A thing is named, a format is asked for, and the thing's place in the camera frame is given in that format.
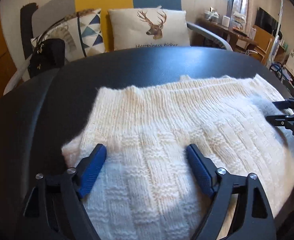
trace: deer pillow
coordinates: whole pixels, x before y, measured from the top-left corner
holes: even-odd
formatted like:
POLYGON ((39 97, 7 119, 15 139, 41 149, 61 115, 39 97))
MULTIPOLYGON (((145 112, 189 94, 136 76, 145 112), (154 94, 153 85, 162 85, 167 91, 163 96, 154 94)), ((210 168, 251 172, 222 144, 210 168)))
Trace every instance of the deer pillow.
POLYGON ((185 11, 144 8, 108 12, 114 50, 190 45, 185 11))

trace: deer head print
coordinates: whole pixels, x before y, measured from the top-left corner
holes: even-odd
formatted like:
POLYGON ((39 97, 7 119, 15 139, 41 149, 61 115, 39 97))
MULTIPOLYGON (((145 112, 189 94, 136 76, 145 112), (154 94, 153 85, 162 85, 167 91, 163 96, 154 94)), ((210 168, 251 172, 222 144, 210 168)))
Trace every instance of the deer head print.
POLYGON ((149 24, 150 26, 150 30, 146 32, 147 35, 154 35, 154 39, 157 40, 157 39, 160 39, 163 37, 163 32, 161 31, 164 27, 164 23, 166 22, 167 20, 167 15, 165 14, 165 12, 163 11, 163 14, 159 14, 160 17, 159 20, 161 21, 159 24, 153 24, 146 16, 147 12, 143 12, 142 10, 141 11, 138 11, 137 15, 138 17, 140 18, 140 20, 142 22, 146 22, 149 24))

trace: wooden desk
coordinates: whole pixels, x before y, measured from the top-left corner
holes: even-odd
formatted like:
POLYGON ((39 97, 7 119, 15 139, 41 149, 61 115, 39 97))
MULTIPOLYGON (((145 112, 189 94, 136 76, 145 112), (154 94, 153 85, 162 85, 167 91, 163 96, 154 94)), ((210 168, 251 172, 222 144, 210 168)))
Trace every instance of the wooden desk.
POLYGON ((254 49, 258 45, 257 41, 254 41, 250 38, 242 36, 239 33, 236 33, 233 30, 231 30, 223 25, 210 22, 210 21, 205 20, 203 18, 198 19, 196 24, 198 24, 201 27, 206 28, 207 30, 209 30, 219 36, 222 36, 223 39, 225 39, 229 43, 232 50, 235 50, 238 40, 247 42, 248 43, 247 49, 254 49))

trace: triangle pattern pillow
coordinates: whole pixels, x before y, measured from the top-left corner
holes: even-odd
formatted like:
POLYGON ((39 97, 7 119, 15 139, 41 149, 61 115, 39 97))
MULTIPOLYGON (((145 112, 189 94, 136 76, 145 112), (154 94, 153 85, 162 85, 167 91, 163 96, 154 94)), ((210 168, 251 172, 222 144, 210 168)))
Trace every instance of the triangle pattern pillow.
MULTIPOLYGON (((65 58, 69 62, 104 53, 106 50, 100 29, 100 12, 101 9, 96 9, 86 15, 69 19, 49 30, 43 40, 64 40, 65 58)), ((31 39, 34 47, 39 38, 31 39)))
POLYGON ((110 9, 114 50, 189 46, 185 11, 161 8, 110 9))

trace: knitted fabric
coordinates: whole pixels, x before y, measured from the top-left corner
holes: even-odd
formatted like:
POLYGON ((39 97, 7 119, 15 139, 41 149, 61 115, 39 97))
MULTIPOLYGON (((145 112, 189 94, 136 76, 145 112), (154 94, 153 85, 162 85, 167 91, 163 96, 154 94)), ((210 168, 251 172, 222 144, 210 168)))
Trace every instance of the knitted fabric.
MULTIPOLYGON (((83 200, 100 238, 191 238, 210 205, 186 160, 191 143, 231 174, 256 173, 275 216, 294 185, 294 136, 264 118, 281 114, 271 103, 280 100, 258 75, 101 88, 82 133, 62 149, 67 165, 75 167, 97 143, 107 147, 83 200)), ((228 232, 235 202, 219 237, 228 232)))

